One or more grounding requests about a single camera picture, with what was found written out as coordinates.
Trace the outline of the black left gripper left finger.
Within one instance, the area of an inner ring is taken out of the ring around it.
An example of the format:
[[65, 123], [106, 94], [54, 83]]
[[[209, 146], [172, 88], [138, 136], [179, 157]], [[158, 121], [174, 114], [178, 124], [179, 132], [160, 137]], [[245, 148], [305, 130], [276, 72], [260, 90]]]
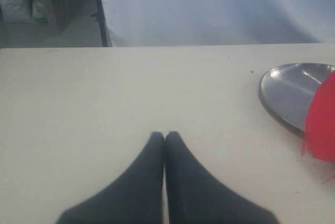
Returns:
[[110, 185], [66, 210], [58, 223], [162, 223], [164, 136], [153, 132], [132, 164]]

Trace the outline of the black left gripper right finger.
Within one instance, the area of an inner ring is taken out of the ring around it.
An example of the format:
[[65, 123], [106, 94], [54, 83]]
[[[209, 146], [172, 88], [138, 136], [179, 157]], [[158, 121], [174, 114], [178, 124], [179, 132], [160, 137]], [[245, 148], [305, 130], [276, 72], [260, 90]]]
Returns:
[[178, 132], [169, 132], [164, 149], [170, 223], [278, 223], [272, 212], [212, 176]]

